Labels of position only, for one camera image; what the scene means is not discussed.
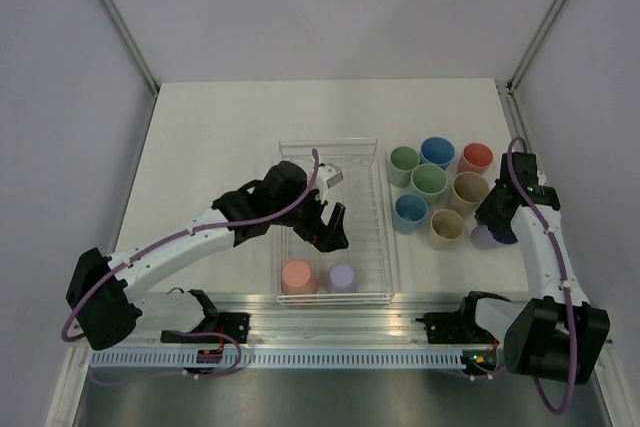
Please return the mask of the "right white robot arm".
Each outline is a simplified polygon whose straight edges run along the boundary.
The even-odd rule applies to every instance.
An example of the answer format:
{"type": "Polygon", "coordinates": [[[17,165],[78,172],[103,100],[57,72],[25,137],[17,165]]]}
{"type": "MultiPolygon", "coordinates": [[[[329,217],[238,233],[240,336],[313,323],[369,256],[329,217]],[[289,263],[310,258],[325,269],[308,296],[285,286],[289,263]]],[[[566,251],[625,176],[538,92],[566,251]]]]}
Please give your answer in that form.
{"type": "Polygon", "coordinates": [[[567,253],[554,188],[540,184],[535,155],[505,153],[494,187],[475,212],[485,236],[521,252],[529,299],[472,291],[456,318],[459,335],[478,342],[490,334],[509,372],[585,384],[610,330],[608,313],[591,305],[567,253]]]}

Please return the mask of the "small purple cup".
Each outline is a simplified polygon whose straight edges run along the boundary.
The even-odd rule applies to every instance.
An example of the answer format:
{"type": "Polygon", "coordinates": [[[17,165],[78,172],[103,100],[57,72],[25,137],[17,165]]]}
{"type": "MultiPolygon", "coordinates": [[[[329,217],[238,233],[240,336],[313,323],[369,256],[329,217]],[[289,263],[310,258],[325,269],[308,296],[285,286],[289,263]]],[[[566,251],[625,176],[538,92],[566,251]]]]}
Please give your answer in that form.
{"type": "Polygon", "coordinates": [[[334,264],[327,274],[325,289],[331,294],[356,292],[357,279],[353,267],[348,263],[334,264]]]}

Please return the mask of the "large purple cup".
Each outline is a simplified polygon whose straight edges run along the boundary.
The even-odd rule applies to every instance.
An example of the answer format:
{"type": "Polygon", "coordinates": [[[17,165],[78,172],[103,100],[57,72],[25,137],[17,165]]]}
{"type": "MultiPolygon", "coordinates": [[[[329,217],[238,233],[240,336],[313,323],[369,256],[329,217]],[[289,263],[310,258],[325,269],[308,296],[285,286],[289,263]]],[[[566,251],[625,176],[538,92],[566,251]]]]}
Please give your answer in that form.
{"type": "Polygon", "coordinates": [[[477,225],[470,234],[470,240],[475,249],[489,251],[514,245],[518,242],[514,235],[497,235],[487,228],[486,225],[477,225]]]}

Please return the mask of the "pink cup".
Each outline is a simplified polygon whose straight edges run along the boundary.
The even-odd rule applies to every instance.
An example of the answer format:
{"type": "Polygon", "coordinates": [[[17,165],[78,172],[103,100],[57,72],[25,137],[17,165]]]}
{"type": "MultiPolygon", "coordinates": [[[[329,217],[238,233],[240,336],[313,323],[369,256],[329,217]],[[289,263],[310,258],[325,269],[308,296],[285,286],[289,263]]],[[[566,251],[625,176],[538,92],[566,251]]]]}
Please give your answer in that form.
{"type": "Polygon", "coordinates": [[[457,173],[474,172],[483,175],[494,161],[494,153],[484,143],[473,142],[464,147],[461,152],[457,173]]]}
{"type": "Polygon", "coordinates": [[[285,295],[315,294],[318,289],[316,274],[308,262],[290,260],[281,269],[281,288],[285,295]]]}

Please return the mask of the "light blue cup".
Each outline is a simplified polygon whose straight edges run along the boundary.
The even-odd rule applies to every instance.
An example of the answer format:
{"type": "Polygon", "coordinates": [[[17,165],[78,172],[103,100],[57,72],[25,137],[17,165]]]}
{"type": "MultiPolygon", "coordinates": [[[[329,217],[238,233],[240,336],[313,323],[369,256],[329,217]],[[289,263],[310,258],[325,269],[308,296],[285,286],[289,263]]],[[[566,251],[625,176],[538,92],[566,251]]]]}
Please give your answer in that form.
{"type": "Polygon", "coordinates": [[[428,204],[419,195],[403,194],[395,202],[392,212],[394,230],[402,235],[416,231],[428,214],[428,204]]]}

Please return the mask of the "green cup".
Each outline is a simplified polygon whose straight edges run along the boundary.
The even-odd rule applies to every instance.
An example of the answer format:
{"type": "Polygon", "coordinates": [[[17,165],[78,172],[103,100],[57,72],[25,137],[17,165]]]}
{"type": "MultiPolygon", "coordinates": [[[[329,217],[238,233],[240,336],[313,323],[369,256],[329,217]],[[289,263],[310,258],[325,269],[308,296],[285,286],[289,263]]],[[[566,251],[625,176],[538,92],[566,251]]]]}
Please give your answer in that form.
{"type": "Polygon", "coordinates": [[[422,197],[428,206],[435,205],[448,186],[445,171],[430,163],[417,166],[411,173],[410,188],[422,197]]]}
{"type": "Polygon", "coordinates": [[[395,187],[407,187],[411,181],[412,172],[419,165],[419,154],[413,148],[396,147],[389,156],[387,169],[389,182],[395,187]]]}

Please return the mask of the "beige cup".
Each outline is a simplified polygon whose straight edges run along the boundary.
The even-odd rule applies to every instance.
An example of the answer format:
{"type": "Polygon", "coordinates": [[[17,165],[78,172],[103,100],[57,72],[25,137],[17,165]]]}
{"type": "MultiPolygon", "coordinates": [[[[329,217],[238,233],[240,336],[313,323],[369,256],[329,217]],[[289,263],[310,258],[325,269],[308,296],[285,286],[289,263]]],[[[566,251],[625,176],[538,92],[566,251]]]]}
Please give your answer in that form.
{"type": "Polygon", "coordinates": [[[440,209],[431,217],[427,240],[431,248],[443,251],[453,248],[463,234],[463,218],[454,210],[440,209]]]}
{"type": "Polygon", "coordinates": [[[467,218],[476,211],[489,191],[489,184],[481,175],[474,172],[459,173],[453,180],[446,208],[467,218]]]}

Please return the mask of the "pink cup front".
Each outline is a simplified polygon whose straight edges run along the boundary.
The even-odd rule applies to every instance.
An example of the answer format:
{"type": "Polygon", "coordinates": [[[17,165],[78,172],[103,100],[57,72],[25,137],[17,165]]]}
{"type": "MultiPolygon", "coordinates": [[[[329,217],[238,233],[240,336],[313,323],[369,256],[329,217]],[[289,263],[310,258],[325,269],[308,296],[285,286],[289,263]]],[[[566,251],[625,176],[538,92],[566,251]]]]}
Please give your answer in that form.
{"type": "Polygon", "coordinates": [[[281,269],[281,288],[285,295],[315,294],[318,289],[316,274],[308,262],[290,260],[281,269]]]}

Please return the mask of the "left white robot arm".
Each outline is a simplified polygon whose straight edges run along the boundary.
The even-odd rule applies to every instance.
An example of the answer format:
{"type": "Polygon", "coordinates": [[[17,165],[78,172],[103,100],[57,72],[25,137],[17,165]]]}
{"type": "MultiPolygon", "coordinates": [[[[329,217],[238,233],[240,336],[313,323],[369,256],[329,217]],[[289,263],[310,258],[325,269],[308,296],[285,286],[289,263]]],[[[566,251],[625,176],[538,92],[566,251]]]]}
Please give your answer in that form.
{"type": "Polygon", "coordinates": [[[344,250],[346,208],[336,203],[322,219],[329,190],[339,184],[339,167],[320,160],[312,170],[281,161],[213,201],[175,232],[146,245],[104,255],[92,248],[80,255],[66,301],[71,309],[61,337],[82,339],[106,350],[136,331],[157,331],[164,343],[206,343],[223,331],[220,313],[203,291],[191,289],[155,307],[147,293],[161,281],[213,254],[266,235],[273,226],[291,229],[317,251],[344,250]]]}

